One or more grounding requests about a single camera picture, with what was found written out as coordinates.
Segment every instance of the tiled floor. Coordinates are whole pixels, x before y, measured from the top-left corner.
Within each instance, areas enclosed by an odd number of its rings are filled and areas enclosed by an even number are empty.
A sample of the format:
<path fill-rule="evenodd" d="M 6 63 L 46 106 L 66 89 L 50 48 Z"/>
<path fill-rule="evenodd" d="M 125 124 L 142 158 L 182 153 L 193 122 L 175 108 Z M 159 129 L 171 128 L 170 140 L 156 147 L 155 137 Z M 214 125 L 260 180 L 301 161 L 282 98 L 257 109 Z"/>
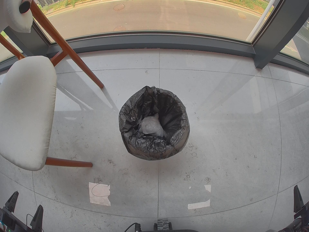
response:
<path fill-rule="evenodd" d="M 30 172 L 0 157 L 0 205 L 18 190 L 22 221 L 41 204 L 45 232 L 121 232 L 133 222 L 146 231 L 158 217 L 169 218 L 173 229 L 264 232 L 293 221 L 295 184 L 309 200 L 307 75 L 273 64 L 258 70 L 252 59 L 219 53 L 132 49 L 80 56 L 105 87 L 71 59 L 56 66 L 48 156 L 93 167 Z M 188 143 L 165 160 L 130 155 L 120 136 L 119 110 L 145 85 L 174 92 L 187 108 Z M 89 182 L 110 185 L 110 206 L 90 203 Z M 209 199 L 208 207 L 188 209 Z"/>

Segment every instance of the gray metal window frame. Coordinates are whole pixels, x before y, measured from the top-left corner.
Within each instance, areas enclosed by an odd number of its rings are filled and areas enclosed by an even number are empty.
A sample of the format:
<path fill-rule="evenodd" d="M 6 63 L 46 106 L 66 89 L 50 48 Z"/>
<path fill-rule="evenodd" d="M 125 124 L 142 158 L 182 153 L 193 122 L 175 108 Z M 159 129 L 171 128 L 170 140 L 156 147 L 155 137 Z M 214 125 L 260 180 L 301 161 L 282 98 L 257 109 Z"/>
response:
<path fill-rule="evenodd" d="M 250 43 L 191 32 L 133 31 L 91 35 L 69 39 L 77 52 L 129 48 L 168 48 L 218 52 L 252 58 L 256 68 L 268 63 L 279 64 L 309 74 L 309 64 L 280 53 L 309 18 L 309 0 L 280 0 L 268 20 Z M 33 22 L 30 34 L 18 33 L 7 27 L 5 33 L 27 55 L 52 57 L 59 50 L 51 44 Z M 17 59 L 0 63 L 0 71 L 8 69 Z"/>

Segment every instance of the chair backrest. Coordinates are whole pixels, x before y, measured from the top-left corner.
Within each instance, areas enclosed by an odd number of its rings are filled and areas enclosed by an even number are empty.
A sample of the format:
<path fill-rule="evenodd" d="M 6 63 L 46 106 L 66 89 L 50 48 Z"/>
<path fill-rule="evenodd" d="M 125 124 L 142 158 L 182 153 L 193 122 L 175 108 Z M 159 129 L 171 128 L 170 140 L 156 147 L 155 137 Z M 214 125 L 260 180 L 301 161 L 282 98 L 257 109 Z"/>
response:
<path fill-rule="evenodd" d="M 7 26 L 21 33 L 30 33 L 33 17 L 30 10 L 21 14 L 22 0 L 0 0 L 0 32 Z"/>
<path fill-rule="evenodd" d="M 46 161 L 56 99 L 56 71 L 44 56 L 15 62 L 0 85 L 0 154 L 36 171 Z"/>

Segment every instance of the manhole cover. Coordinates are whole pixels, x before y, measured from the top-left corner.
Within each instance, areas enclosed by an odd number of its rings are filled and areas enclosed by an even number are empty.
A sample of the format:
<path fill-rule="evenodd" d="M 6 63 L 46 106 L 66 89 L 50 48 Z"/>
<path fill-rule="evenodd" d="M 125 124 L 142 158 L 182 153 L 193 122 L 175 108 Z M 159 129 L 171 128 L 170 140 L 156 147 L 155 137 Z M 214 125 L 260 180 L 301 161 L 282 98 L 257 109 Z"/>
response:
<path fill-rule="evenodd" d="M 124 26 L 118 26 L 114 28 L 114 31 L 125 31 L 126 28 Z"/>
<path fill-rule="evenodd" d="M 242 13 L 242 12 L 238 12 L 238 15 L 239 15 L 239 17 L 242 18 L 242 19 L 247 18 L 246 15 L 245 15 L 244 13 Z"/>
<path fill-rule="evenodd" d="M 118 11 L 118 10 L 122 10 L 125 6 L 121 3 L 121 4 L 118 4 L 114 7 L 114 10 Z"/>

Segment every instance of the chair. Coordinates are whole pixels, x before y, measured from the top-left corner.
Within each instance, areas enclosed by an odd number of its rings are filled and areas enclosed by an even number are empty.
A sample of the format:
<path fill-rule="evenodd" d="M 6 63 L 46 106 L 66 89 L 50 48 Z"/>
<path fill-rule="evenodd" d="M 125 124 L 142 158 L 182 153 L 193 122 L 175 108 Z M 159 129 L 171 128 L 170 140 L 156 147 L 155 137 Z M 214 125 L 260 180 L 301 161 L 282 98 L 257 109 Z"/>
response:
<path fill-rule="evenodd" d="M 65 39 L 58 33 L 50 23 L 44 13 L 40 10 L 33 0 L 0 0 L 0 31 L 10 26 L 13 30 L 21 33 L 29 33 L 33 17 L 40 23 L 45 31 L 58 43 L 62 51 L 51 58 L 54 66 L 58 64 L 65 56 L 69 55 L 71 59 L 100 87 L 103 83 L 88 68 L 77 53 L 70 47 Z M 18 59 L 24 56 L 15 49 L 2 35 L 0 43 L 12 52 Z"/>
<path fill-rule="evenodd" d="M 91 162 L 47 157 L 56 81 L 51 61 L 32 56 L 15 62 L 0 85 L 0 154 L 20 168 L 92 167 Z"/>

